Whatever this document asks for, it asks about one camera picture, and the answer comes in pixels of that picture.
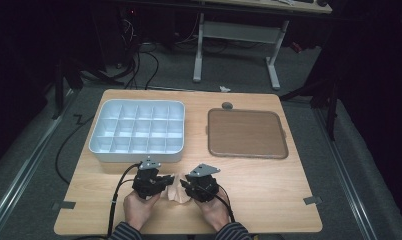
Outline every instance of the beige object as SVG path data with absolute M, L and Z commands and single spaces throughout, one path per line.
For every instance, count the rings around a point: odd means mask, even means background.
M 167 197 L 171 201 L 186 203 L 191 200 L 191 198 L 186 194 L 185 189 L 180 184 L 180 179 L 186 180 L 184 173 L 175 175 L 173 184 L 167 186 Z

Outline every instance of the metal frame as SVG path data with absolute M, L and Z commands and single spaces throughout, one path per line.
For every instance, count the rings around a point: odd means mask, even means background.
M 248 26 L 223 22 L 211 22 L 204 20 L 204 14 L 200 13 L 198 29 L 198 48 L 195 56 L 194 82 L 201 81 L 202 75 L 202 46 L 204 37 L 261 42 L 274 44 L 271 56 L 266 58 L 266 66 L 269 71 L 270 82 L 274 90 L 280 89 L 279 79 L 276 73 L 275 61 L 285 37 L 289 21 L 285 20 L 281 28 Z

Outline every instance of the person's left hand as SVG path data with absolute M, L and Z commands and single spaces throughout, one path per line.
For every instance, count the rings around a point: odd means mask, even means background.
M 158 199 L 160 199 L 160 193 L 145 200 L 140 198 L 137 192 L 131 192 L 125 197 L 123 202 L 126 222 L 136 230 L 140 231 L 151 217 L 152 209 Z

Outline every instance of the person's right hand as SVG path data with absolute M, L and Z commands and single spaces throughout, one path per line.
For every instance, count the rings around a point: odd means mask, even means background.
M 223 189 L 219 188 L 217 196 L 229 204 L 229 200 L 226 197 Z M 194 201 L 198 207 L 200 207 L 204 215 L 204 219 L 216 230 L 216 232 L 220 231 L 220 229 L 230 222 L 228 210 L 219 199 L 213 198 L 213 200 L 209 202 L 199 202 L 197 200 Z

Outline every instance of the white compartment tray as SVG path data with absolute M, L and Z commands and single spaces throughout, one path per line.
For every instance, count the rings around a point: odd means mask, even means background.
M 179 101 L 106 101 L 89 149 L 102 162 L 177 162 L 184 145 L 185 106 Z

